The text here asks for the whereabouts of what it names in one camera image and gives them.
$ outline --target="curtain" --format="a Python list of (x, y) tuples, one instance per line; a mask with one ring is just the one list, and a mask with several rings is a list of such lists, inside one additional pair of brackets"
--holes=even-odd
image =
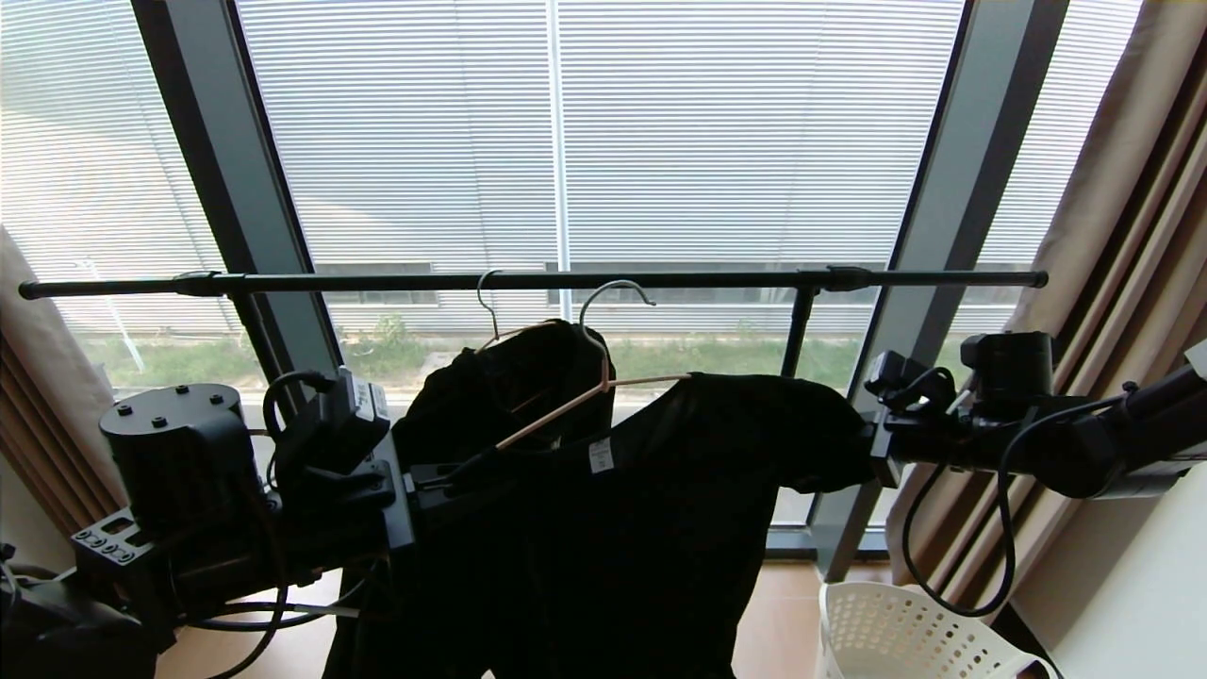
[[(1056, 336), (1059, 393), (1108, 397), (1182, 365), (1207, 332), (1207, 5), (1148, 2), (1107, 88), (1034, 267), (1051, 282), (1024, 294), (1008, 327)], [(920, 466), (890, 513), (893, 578), (905, 513), (931, 474)], [(987, 473), (946, 473), (915, 520), (911, 554), (929, 584), (966, 607), (1002, 578), (1002, 528)], [(1015, 585), (1078, 503), (1031, 479), (1009, 491)]]
[(17, 293), (34, 279), (0, 228), (0, 452), (64, 535), (126, 504), (98, 427), (113, 398), (49, 299)]

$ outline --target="laundry basket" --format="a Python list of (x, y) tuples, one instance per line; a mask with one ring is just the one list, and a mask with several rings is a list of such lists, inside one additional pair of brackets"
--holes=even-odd
[(1005, 679), (1042, 658), (926, 595), (879, 583), (823, 585), (816, 679)]

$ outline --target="wall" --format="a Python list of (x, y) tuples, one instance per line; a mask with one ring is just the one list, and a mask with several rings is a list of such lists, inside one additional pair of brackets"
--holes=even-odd
[(0, 456), (0, 540), (17, 546), (16, 563), (48, 568), (56, 573), (75, 566), (71, 548), (49, 517)]
[(1066, 679), (1202, 677), (1207, 469), (1160, 499), (1085, 503), (1014, 605)]

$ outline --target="wooden floor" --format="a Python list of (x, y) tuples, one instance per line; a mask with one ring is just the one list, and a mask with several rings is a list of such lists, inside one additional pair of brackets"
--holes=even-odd
[[(887, 567), (862, 566), (851, 579), (888, 581)], [(754, 596), (737, 628), (734, 673), (739, 678), (810, 679), (817, 655), (817, 591), (821, 584), (812, 564), (768, 563), (759, 574)], [(291, 599), (328, 603), (339, 590), (339, 576), (296, 590)], [(258, 598), (270, 601), (266, 592)], [(282, 630), (261, 658), (240, 677), (315, 679), (322, 674), (334, 633), (331, 619)], [(159, 658), (156, 677), (193, 679), (227, 669), (258, 640), (258, 634), (185, 630), (175, 646)]]

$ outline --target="metal hook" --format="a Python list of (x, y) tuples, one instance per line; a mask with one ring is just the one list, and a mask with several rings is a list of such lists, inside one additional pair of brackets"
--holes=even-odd
[(498, 339), (498, 314), (495, 312), (495, 309), (490, 304), (488, 304), (486, 302), (483, 300), (483, 298), (482, 298), (482, 283), (486, 281), (486, 277), (490, 276), (490, 274), (498, 273), (501, 270), (503, 270), (503, 269), (501, 269), (501, 268), (492, 268), (492, 269), (488, 270), (486, 273), (482, 274), (482, 277), (478, 279), (478, 289), (477, 289), (478, 303), (482, 304), (482, 308), (486, 309), (486, 312), (490, 314), (490, 327), (491, 327), (491, 329), (495, 330), (495, 335), (490, 338), (491, 343), (494, 343), (495, 339)]
[(587, 297), (587, 300), (583, 302), (583, 308), (578, 310), (578, 324), (583, 329), (583, 335), (587, 336), (587, 341), (594, 345), (595, 349), (600, 351), (600, 355), (604, 356), (604, 368), (601, 369), (602, 377), (600, 379), (600, 386), (605, 391), (608, 388), (608, 379), (611, 377), (608, 367), (612, 364), (612, 356), (608, 353), (607, 347), (604, 346), (604, 344), (600, 343), (599, 339), (591, 336), (591, 333), (587, 330), (587, 306), (591, 305), (591, 302), (595, 300), (595, 297), (600, 295), (600, 292), (604, 292), (605, 289), (610, 289), (612, 287), (622, 287), (622, 286), (632, 287), (634, 289), (636, 289), (637, 294), (641, 295), (641, 300), (645, 302), (646, 304), (651, 306), (658, 305), (653, 299), (649, 298), (649, 294), (646, 294), (645, 287), (637, 285), (636, 282), (626, 277), (622, 277), (619, 280), (612, 280), (605, 282), (604, 285), (596, 287), (595, 291), (591, 292), (589, 297)]

